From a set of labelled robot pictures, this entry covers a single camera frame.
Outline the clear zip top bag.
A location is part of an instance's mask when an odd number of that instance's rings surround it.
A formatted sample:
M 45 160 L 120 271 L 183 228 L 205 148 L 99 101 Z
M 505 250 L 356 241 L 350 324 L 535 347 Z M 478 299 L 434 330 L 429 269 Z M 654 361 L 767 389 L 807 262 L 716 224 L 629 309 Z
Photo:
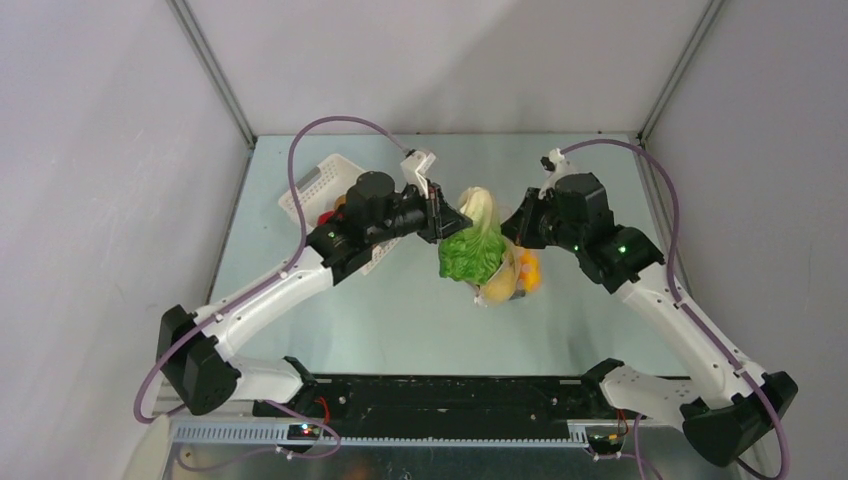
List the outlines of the clear zip top bag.
M 506 250 L 495 273 L 482 286 L 469 283 L 478 307 L 489 307 L 523 298 L 542 285 L 539 257 L 532 250 L 517 246 L 503 237 Z

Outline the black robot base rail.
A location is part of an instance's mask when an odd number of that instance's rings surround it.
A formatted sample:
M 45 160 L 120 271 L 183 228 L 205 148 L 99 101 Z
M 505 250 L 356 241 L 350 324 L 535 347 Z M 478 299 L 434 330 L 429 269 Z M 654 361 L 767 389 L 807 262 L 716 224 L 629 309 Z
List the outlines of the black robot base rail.
M 281 409 L 255 402 L 255 417 L 297 412 L 341 437 L 567 438 L 579 420 L 610 421 L 617 433 L 635 413 L 609 406 L 576 376 L 310 374 Z

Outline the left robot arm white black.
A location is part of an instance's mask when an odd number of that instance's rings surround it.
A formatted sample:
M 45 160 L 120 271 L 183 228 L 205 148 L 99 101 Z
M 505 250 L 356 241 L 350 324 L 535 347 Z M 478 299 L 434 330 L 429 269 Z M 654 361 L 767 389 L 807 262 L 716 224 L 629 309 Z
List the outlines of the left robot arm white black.
M 239 350 L 286 311 L 362 269 L 378 245 L 411 234 L 437 244 L 471 225 L 437 183 L 396 191 L 389 175 L 366 172 L 290 259 L 216 303 L 193 312 L 181 305 L 167 310 L 156 368 L 196 416 L 231 400 L 275 402 L 292 416 L 304 416 L 316 403 L 308 370 L 291 356 L 251 360 Z

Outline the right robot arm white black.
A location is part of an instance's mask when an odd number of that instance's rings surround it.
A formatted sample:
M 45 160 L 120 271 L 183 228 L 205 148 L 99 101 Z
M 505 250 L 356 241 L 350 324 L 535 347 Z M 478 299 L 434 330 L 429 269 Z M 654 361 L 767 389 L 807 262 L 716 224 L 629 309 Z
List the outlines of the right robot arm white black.
M 706 461 L 726 467 L 774 430 L 798 393 L 786 372 L 766 372 L 742 353 L 669 276 L 646 234 L 619 225 L 604 186 L 569 174 L 547 190 L 530 188 L 501 225 L 520 247 L 559 247 L 584 275 L 637 312 L 684 366 L 686 380 L 639 372 L 607 359 L 582 378 L 585 411 L 606 418 L 629 410 L 681 431 Z

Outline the green toy lettuce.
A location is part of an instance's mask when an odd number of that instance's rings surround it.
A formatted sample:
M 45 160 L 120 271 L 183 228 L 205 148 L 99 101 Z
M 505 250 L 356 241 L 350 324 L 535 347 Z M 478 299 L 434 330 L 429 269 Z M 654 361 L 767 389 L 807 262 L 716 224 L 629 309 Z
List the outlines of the green toy lettuce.
M 497 272 L 507 250 L 495 196 L 470 187 L 460 196 L 460 212 L 472 224 L 438 245 L 439 274 L 457 282 L 483 285 Z

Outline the yellow toy lemon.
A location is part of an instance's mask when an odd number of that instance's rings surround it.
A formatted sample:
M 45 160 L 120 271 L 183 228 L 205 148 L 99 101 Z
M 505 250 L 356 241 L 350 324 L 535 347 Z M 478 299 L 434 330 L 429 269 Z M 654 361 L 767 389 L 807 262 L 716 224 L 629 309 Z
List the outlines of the yellow toy lemon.
M 498 271 L 479 288 L 479 298 L 485 305 L 508 301 L 516 290 L 519 271 L 513 262 L 505 261 Z

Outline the orange toy fruit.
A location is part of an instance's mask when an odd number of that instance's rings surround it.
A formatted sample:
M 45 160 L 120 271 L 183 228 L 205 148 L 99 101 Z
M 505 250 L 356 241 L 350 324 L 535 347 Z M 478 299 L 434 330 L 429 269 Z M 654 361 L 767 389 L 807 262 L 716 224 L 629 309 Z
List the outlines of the orange toy fruit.
M 542 283 L 538 255 L 528 249 L 521 249 L 517 257 L 520 266 L 517 289 L 525 293 L 535 292 Z

